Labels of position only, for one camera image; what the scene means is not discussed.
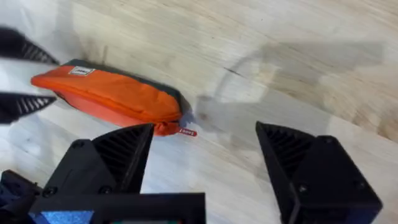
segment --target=red label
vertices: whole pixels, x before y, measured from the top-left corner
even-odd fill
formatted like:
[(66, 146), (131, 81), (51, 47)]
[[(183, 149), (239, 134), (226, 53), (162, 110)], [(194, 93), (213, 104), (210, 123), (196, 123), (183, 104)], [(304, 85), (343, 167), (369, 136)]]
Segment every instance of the red label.
[(187, 128), (180, 128), (179, 133), (186, 134), (186, 135), (193, 136), (193, 137), (198, 135), (198, 133), (196, 131), (192, 131), (192, 130), (189, 130)]

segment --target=label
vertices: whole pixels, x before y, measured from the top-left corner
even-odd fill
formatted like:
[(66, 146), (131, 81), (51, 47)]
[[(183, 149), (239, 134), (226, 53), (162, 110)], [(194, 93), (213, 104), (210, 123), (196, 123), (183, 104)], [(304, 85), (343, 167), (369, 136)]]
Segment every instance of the label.
[(190, 130), (190, 129), (187, 129), (187, 128), (180, 128), (179, 133), (186, 134), (186, 135), (193, 136), (193, 137), (198, 135), (198, 133), (196, 131), (193, 131), (193, 130)]
[(69, 72), (69, 74), (87, 76), (88, 74), (94, 71), (95, 71), (94, 68), (85, 68), (85, 67), (76, 66)]

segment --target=wooden surface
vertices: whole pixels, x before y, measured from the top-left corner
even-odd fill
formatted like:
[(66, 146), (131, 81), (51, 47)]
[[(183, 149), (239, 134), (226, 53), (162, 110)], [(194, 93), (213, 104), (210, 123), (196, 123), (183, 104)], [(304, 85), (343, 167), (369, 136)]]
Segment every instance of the wooden surface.
[[(198, 137), (155, 138), (143, 192), (205, 191), (209, 223), (279, 223), (257, 120), (336, 136), (397, 223), (398, 2), (1, 0), (0, 23), (62, 62), (83, 58), (179, 89)], [(2, 90), (45, 93), (51, 67), (0, 63)], [(62, 101), (0, 128), (0, 168), (44, 185), (78, 138), (117, 127)]]

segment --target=screw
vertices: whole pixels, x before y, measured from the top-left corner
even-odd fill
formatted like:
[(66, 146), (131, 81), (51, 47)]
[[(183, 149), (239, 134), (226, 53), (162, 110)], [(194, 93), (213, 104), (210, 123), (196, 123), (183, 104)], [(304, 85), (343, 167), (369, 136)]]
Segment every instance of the screw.
[(356, 181), (354, 184), (358, 190), (363, 190), (366, 187), (366, 184), (363, 181)]
[(110, 186), (102, 186), (98, 193), (99, 194), (110, 194), (112, 192), (112, 188)]
[(325, 142), (328, 143), (328, 144), (332, 143), (333, 141), (334, 141), (334, 139), (330, 138), (330, 137), (325, 139)]
[(306, 186), (306, 185), (300, 185), (299, 187), (298, 187), (298, 191), (300, 192), (300, 193), (305, 193), (305, 192), (307, 192), (308, 191), (308, 187)]
[(56, 188), (56, 187), (46, 187), (43, 190), (42, 195), (43, 195), (43, 197), (48, 198), (48, 197), (55, 195), (57, 193), (57, 191), (58, 191), (58, 188)]
[(83, 147), (84, 144), (85, 144), (85, 143), (84, 143), (83, 141), (77, 140), (77, 141), (75, 141), (74, 143), (72, 143), (72, 147), (73, 147), (73, 148), (79, 148), (79, 147)]

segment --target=blue component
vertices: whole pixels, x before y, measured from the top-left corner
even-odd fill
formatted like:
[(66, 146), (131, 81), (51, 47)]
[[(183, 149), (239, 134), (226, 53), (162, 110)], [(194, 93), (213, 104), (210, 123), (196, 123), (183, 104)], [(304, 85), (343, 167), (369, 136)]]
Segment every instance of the blue component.
[(93, 211), (54, 211), (42, 212), (49, 224), (87, 224), (93, 216)]

